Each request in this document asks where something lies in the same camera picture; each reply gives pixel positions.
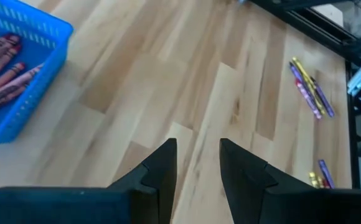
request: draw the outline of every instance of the blue basket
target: blue basket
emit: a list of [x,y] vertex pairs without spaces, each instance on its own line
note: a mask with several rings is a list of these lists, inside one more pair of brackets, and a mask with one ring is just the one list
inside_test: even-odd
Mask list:
[[73,27],[56,17],[19,1],[0,0],[0,35],[22,37],[21,52],[2,70],[25,62],[26,70],[45,62],[27,90],[0,108],[0,143],[13,141],[20,133],[67,57]]

